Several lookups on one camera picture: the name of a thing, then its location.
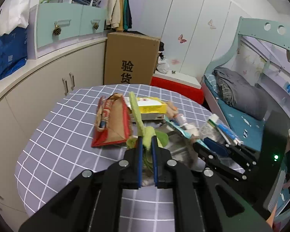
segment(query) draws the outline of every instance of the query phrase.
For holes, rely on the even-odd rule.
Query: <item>green stuffed toy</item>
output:
[[[138,129],[138,136],[143,137],[143,146],[145,147],[145,151],[143,153],[143,162],[146,167],[153,172],[152,166],[152,150],[151,150],[151,143],[152,137],[157,136],[158,146],[163,148],[169,143],[169,137],[166,133],[159,132],[155,130],[152,126],[144,126],[142,121],[141,112],[138,108],[138,102],[136,100],[135,94],[133,91],[129,92],[129,99],[131,104],[131,110],[133,117],[135,119],[137,129]],[[127,140],[127,149],[131,149],[135,147],[137,138],[130,137]]]

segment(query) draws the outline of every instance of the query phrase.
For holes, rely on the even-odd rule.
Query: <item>round hole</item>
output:
[[[286,33],[286,28],[282,25],[278,26],[277,32],[281,35]]]
[[[271,24],[269,22],[267,22],[265,25],[264,25],[264,29],[266,31],[269,31],[271,29]]]

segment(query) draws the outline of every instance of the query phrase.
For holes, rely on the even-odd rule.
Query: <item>grid pattern tablecloth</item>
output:
[[[90,145],[99,98],[116,92],[126,95],[130,91],[138,97],[171,100],[188,122],[195,122],[197,127],[211,115],[179,93],[147,85],[107,85],[74,90],[45,117],[17,161],[18,191],[30,216],[83,170],[105,170],[123,158],[124,145],[103,148]],[[119,231],[174,231],[172,190],[154,186],[124,190]]]

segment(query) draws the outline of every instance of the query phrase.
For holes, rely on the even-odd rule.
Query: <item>teal mattress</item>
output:
[[[218,94],[213,90],[208,80],[204,77],[204,82],[215,98],[219,98]],[[262,135],[265,122],[263,120],[256,120],[252,116],[245,114],[231,106],[228,106],[220,98],[218,99],[223,115],[225,116],[230,128],[237,134],[237,136],[244,142],[244,145],[261,151]]]

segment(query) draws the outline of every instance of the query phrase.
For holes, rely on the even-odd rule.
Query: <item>metal bolt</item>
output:
[[[170,167],[174,167],[174,166],[176,166],[176,164],[177,164],[177,162],[176,162],[176,160],[171,160],[171,159],[169,159],[167,162],[166,162],[166,164],[168,164]]]
[[[204,175],[207,176],[207,177],[212,177],[214,175],[214,172],[210,169],[206,169],[204,170]]]
[[[89,178],[90,176],[92,176],[92,171],[91,170],[84,170],[84,171],[82,171],[82,176],[84,178]]]
[[[129,161],[127,161],[127,160],[121,160],[120,162],[119,162],[119,165],[121,166],[121,167],[127,167],[127,166],[129,166]]]

